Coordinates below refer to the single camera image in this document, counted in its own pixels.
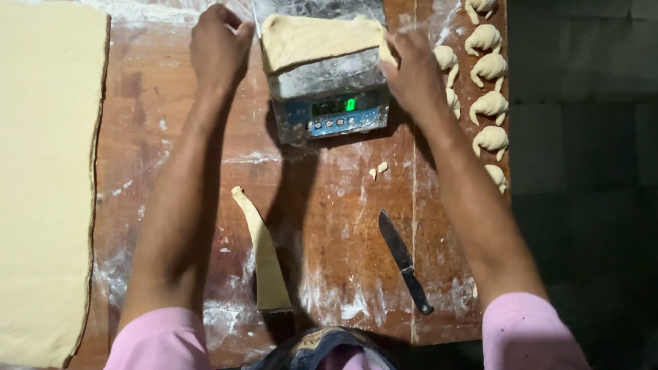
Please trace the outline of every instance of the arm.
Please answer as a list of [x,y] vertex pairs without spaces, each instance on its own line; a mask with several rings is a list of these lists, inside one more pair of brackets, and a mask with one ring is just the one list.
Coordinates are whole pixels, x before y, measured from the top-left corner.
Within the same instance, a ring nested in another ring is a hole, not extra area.
[[418,33],[386,37],[400,55],[401,67],[397,70],[386,62],[380,66],[398,103],[430,144],[445,212],[464,249],[483,309],[509,292],[529,292],[547,299],[508,205],[447,105],[427,37]]
[[119,331],[158,308],[183,307],[201,316],[215,235],[224,127],[236,87],[247,71],[252,37],[253,26],[241,24],[222,5],[208,8],[192,30],[197,93],[147,202]]

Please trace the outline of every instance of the knife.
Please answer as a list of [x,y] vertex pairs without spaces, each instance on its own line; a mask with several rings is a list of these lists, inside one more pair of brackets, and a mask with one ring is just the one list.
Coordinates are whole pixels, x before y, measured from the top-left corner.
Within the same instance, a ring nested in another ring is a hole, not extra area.
[[411,261],[409,250],[393,226],[393,221],[391,221],[388,213],[383,208],[379,212],[379,231],[382,233],[395,263],[397,263],[397,268],[400,269],[402,277],[405,279],[405,283],[407,284],[407,288],[409,288],[409,293],[416,307],[418,307],[418,310],[423,315],[431,314],[434,311],[434,307],[430,305],[430,302],[427,302],[425,292],[413,274],[413,262]]

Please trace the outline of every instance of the black handle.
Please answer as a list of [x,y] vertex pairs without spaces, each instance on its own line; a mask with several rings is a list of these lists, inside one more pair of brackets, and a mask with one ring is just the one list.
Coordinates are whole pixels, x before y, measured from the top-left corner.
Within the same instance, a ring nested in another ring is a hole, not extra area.
[[427,302],[425,291],[422,289],[418,279],[414,276],[413,271],[402,272],[402,277],[405,279],[405,283],[407,284],[407,288],[409,288],[411,298],[416,304],[416,307],[418,307],[420,314],[431,314],[434,311],[434,307],[430,305],[430,302]]

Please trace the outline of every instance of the pink sleeve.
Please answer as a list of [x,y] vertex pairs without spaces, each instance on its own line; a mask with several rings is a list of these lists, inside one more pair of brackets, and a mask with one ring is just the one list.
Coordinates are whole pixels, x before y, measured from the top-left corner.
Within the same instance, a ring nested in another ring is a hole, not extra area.
[[146,313],[116,336],[105,369],[212,369],[203,322],[180,307]]
[[482,350],[486,370],[590,368],[555,308],[530,293],[504,294],[487,307]]

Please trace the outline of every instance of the raw croissant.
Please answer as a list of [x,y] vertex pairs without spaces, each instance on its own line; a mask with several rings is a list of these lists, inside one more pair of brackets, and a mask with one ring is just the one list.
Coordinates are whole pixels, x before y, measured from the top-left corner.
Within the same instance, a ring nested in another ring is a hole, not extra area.
[[473,22],[473,24],[479,24],[480,20],[478,19],[478,13],[476,12],[488,12],[484,18],[489,19],[494,13],[494,4],[495,0],[466,0],[464,3],[464,9],[466,9],[470,21]]
[[489,173],[489,176],[492,177],[493,183],[498,187],[500,194],[504,194],[507,189],[507,181],[505,180],[503,170],[494,165],[484,165],[484,168]]
[[478,113],[487,116],[496,116],[495,123],[497,126],[500,126],[505,120],[508,108],[509,103],[505,100],[503,94],[499,92],[488,92],[470,106],[468,115],[470,116],[470,120],[477,126],[480,126]]
[[455,90],[452,90],[451,88],[445,89],[445,96],[447,97],[448,100],[448,107],[450,107],[453,110],[457,119],[460,119],[461,105],[459,104],[459,98],[457,97]]
[[482,88],[484,84],[480,79],[480,76],[484,77],[487,80],[497,78],[495,82],[495,90],[500,92],[500,89],[503,87],[503,81],[507,73],[507,62],[500,54],[487,54],[483,56],[470,71],[470,79],[475,82],[475,84]]
[[500,53],[500,49],[503,47],[503,38],[500,37],[500,32],[495,29],[491,24],[483,24],[478,26],[473,34],[466,39],[464,44],[466,52],[475,57],[480,56],[480,54],[475,51],[475,47],[479,47],[482,50],[493,49],[494,54]]
[[459,65],[457,64],[457,56],[452,50],[452,47],[446,45],[439,45],[434,48],[434,56],[436,57],[436,62],[439,63],[441,70],[450,70],[448,74],[448,82],[446,87],[452,88],[455,84],[455,78],[459,72]]
[[505,154],[505,149],[509,144],[507,133],[504,129],[497,126],[487,126],[482,129],[473,139],[473,151],[480,158],[480,146],[487,150],[498,150],[495,160],[499,161]]

